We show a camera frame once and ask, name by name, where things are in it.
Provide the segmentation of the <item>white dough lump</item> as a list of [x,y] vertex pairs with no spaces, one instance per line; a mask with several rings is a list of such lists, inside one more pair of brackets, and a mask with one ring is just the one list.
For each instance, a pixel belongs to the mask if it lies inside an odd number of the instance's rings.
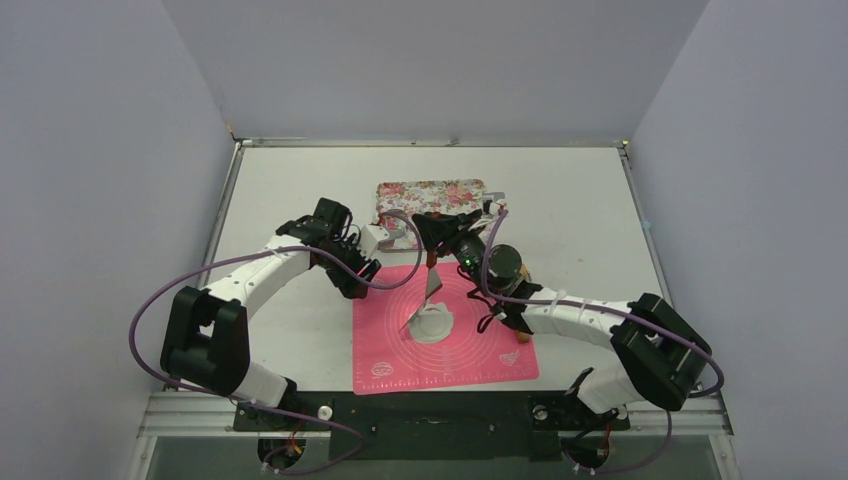
[[454,326],[454,316],[444,303],[427,303],[416,310],[405,326],[409,337],[419,344],[445,340]]

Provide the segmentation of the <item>pink silicone baking mat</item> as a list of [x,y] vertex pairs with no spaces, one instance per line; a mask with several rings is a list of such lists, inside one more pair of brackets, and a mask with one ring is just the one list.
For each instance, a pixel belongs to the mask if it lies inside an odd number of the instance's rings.
[[532,343],[521,343],[497,321],[484,332],[477,329],[489,309],[468,297],[472,282],[463,279],[453,263],[440,263],[443,286],[430,303],[444,303],[454,316],[451,334],[436,344],[413,341],[400,331],[423,300],[426,270],[395,288],[409,272],[407,266],[385,267],[372,290],[353,303],[353,391],[373,395],[445,387],[535,380],[539,376]]

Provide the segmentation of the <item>floral rectangular tray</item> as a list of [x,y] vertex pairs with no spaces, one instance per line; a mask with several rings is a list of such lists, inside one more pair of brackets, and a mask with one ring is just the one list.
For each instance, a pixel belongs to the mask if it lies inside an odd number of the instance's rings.
[[[416,213],[467,213],[482,207],[482,195],[487,192],[481,179],[419,180],[382,182],[376,187],[376,213],[400,209],[409,220]],[[392,239],[380,246],[382,252],[415,252],[419,242],[408,230],[402,238]]]

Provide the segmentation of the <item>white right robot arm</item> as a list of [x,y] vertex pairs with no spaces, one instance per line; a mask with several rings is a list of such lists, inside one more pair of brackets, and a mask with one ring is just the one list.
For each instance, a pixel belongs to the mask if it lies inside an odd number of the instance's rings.
[[630,302],[593,300],[528,280],[514,247],[480,237],[485,226],[498,231],[507,214],[505,209],[427,212],[412,221],[429,258],[454,257],[504,326],[529,336],[570,338],[616,355],[610,366],[588,367],[569,388],[563,403],[572,424],[588,427],[636,401],[678,411],[699,397],[694,386],[707,367],[716,382],[703,395],[721,388],[724,376],[710,346],[664,298],[644,293]]

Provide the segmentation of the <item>round metal dough cutter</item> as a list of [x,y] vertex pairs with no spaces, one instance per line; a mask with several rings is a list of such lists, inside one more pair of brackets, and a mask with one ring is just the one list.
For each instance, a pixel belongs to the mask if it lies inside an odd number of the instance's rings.
[[389,209],[378,214],[379,223],[391,239],[402,238],[408,232],[408,215],[400,209]]

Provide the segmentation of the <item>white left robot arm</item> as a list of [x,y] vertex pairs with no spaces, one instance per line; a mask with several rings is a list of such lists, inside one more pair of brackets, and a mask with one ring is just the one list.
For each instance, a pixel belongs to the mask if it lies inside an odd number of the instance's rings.
[[314,267],[343,297],[363,299],[381,264],[374,259],[387,229],[369,224],[352,232],[352,214],[326,198],[314,212],[280,226],[261,257],[202,288],[184,287],[174,297],[160,355],[170,376],[220,396],[259,404],[272,429],[291,427],[298,416],[296,383],[255,362],[249,321],[289,281]]

